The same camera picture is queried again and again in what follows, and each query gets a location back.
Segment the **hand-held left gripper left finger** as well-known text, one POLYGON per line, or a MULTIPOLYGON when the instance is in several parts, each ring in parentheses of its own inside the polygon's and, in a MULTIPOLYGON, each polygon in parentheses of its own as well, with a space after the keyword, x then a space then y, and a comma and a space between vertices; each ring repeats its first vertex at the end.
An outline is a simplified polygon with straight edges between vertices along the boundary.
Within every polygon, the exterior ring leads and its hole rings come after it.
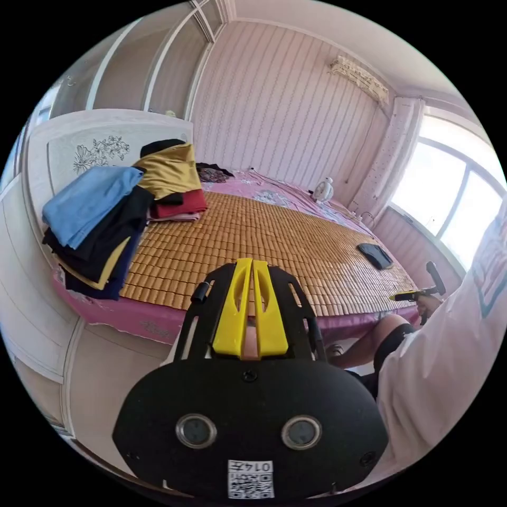
POLYGON ((226 291, 212 348, 218 355, 241 358, 248 321, 251 258, 237 260, 226 291))

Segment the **person's right hand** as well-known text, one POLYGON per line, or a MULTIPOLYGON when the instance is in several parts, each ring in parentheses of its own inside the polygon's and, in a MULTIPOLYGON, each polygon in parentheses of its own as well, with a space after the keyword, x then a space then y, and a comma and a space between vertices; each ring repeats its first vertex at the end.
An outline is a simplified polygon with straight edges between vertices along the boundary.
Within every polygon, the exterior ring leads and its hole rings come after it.
POLYGON ((420 325, 423 326, 427 320, 442 304, 442 300, 434 295, 420 295, 417 299, 417 310, 420 316, 420 325))

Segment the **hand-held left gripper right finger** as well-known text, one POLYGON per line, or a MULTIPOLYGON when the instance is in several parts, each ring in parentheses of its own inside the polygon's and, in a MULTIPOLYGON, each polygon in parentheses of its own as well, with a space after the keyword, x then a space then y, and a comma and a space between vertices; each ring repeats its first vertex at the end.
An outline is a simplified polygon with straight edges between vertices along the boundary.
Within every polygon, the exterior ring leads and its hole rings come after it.
POLYGON ((253 284, 258 356, 283 356, 288 341, 267 262, 253 261, 253 284))

